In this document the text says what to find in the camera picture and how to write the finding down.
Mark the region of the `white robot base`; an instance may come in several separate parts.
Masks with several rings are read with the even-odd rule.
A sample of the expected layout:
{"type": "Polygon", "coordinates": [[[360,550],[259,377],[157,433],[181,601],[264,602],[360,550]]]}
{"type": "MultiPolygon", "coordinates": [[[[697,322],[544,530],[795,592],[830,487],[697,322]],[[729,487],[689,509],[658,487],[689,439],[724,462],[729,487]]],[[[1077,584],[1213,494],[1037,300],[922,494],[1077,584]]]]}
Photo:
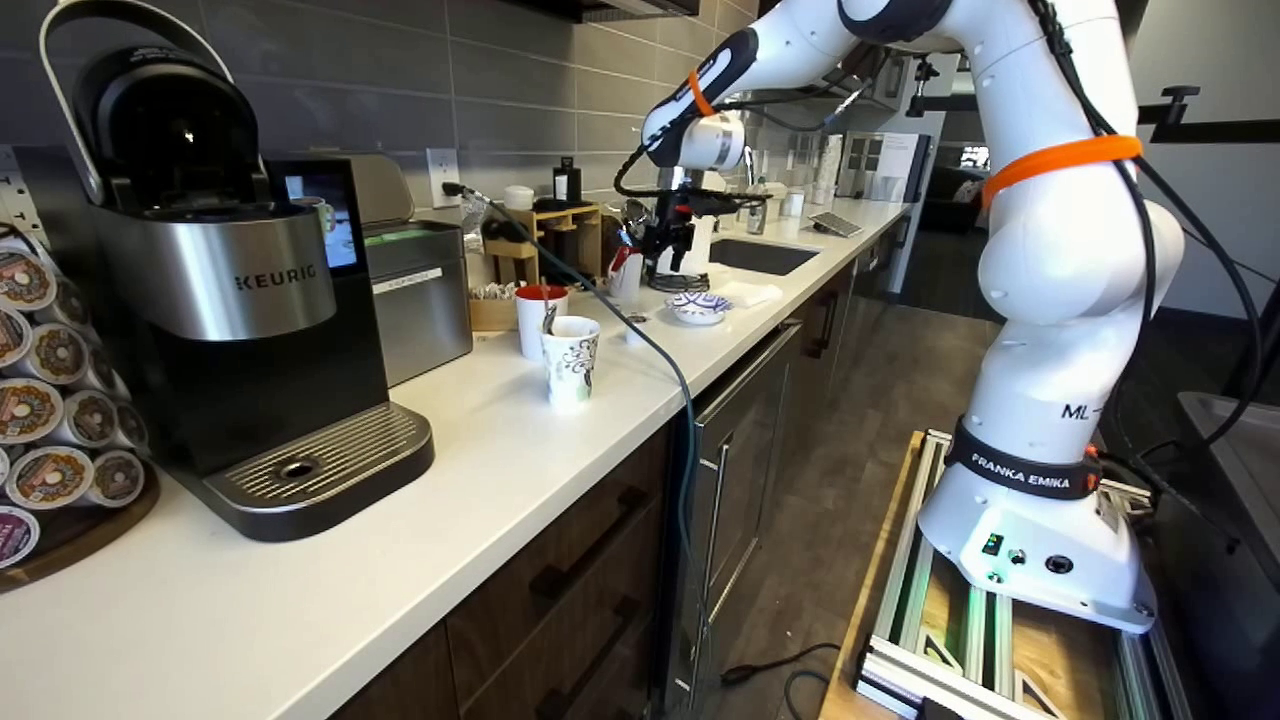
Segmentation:
{"type": "Polygon", "coordinates": [[[1114,499],[1069,499],[1070,462],[1031,462],[952,433],[918,530],[982,589],[1061,617],[1143,637],[1155,625],[1151,581],[1114,499]]]}

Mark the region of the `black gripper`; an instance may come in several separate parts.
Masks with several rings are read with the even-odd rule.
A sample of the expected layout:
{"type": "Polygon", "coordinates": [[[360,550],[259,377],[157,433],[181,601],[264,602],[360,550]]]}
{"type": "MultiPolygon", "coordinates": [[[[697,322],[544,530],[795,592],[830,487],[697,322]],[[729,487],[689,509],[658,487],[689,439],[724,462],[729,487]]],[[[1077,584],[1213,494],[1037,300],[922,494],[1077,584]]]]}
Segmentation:
{"type": "Polygon", "coordinates": [[[729,217],[756,203],[756,190],[671,186],[655,196],[655,217],[644,225],[641,250],[650,271],[697,276],[697,217],[729,217]]]}

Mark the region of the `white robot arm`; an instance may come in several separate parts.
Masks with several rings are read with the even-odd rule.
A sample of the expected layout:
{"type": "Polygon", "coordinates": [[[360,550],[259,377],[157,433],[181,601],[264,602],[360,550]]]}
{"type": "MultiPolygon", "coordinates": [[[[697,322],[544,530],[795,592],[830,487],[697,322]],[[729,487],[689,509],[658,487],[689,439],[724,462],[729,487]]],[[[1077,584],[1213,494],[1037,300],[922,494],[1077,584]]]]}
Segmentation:
{"type": "Polygon", "coordinates": [[[658,169],[724,163],[691,132],[800,88],[861,42],[971,64],[991,174],[980,292],[1005,316],[946,470],[1048,499],[1093,492],[1093,433],[1166,287],[1181,225],[1134,186],[1143,145],[1122,0],[781,0],[724,35],[641,122],[658,169]]]}

